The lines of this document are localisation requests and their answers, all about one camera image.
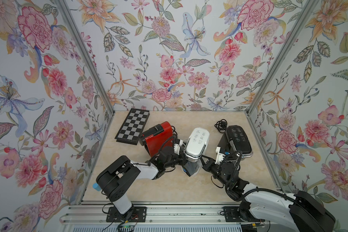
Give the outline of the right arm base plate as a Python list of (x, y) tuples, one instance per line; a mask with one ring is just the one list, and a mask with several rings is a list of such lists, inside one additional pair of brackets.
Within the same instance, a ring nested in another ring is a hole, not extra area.
[(226, 222), (265, 222), (264, 219), (257, 219), (245, 209), (239, 209), (238, 206), (225, 206), (222, 213)]

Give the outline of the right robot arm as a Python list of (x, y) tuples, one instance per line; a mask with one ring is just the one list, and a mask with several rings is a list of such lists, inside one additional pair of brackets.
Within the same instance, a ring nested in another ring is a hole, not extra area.
[(263, 219), (297, 232), (331, 232), (335, 217), (305, 191), (281, 193), (260, 188), (239, 177), (239, 162), (201, 159), (203, 169), (217, 179), (228, 197), (239, 202), (239, 217), (243, 221)]

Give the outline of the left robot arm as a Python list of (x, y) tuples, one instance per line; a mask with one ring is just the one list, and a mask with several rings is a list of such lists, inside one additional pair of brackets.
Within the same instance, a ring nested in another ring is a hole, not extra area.
[(96, 183), (118, 213), (127, 218), (132, 215), (134, 206), (126, 192), (136, 180), (159, 179), (168, 172), (168, 168), (185, 163), (183, 149), (179, 147), (164, 147), (145, 163), (132, 161), (124, 155), (103, 170)]

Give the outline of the red coffee machine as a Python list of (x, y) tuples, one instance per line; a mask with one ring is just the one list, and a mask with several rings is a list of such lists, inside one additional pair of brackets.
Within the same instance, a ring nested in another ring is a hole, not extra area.
[(139, 143), (145, 147), (150, 157), (154, 157), (164, 147), (173, 145), (173, 127), (168, 121), (151, 127), (139, 136)]

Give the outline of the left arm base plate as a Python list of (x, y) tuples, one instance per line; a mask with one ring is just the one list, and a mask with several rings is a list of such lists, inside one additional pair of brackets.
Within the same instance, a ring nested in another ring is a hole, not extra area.
[(146, 222), (147, 207), (133, 206), (126, 213), (120, 213), (116, 207), (110, 207), (106, 222)]

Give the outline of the black coffee machine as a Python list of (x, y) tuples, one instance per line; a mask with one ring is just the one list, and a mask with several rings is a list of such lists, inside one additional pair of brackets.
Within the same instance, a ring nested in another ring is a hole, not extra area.
[(227, 127), (218, 147), (221, 147), (220, 152), (224, 154), (224, 158), (230, 156), (234, 152), (241, 152), (242, 159), (253, 156), (253, 150), (247, 134), (241, 126), (233, 125)]

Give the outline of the white coffee machine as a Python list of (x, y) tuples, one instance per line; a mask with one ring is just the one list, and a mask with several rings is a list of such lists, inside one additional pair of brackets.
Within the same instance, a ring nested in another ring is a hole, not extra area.
[(195, 128), (186, 142), (184, 147), (184, 155), (186, 163), (188, 161), (196, 162), (201, 160), (203, 154), (205, 154), (208, 143), (209, 143), (210, 133), (204, 128)]

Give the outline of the grey cleaning cloth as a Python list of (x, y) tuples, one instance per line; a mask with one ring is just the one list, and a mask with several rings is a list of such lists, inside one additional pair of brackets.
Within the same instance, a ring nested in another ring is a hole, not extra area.
[(203, 165), (201, 161), (197, 160), (196, 162), (188, 161), (185, 165), (182, 166), (182, 169), (187, 176), (192, 177), (197, 175), (202, 167)]

